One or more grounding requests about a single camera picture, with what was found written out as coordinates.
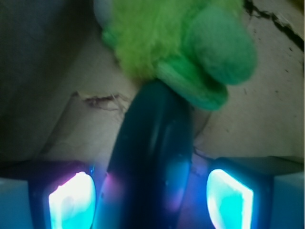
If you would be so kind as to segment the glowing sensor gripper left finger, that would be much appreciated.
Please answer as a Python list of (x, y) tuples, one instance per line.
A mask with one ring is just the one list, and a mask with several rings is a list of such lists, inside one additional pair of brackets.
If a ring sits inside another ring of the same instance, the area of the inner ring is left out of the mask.
[(2, 229), (89, 229), (96, 187), (84, 162), (2, 162)]

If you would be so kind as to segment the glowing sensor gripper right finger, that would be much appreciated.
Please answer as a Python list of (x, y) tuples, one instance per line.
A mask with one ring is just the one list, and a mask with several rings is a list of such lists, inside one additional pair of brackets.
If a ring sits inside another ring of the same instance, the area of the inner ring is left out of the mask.
[(301, 157), (220, 157), (208, 170), (206, 203), (217, 229), (303, 229)]

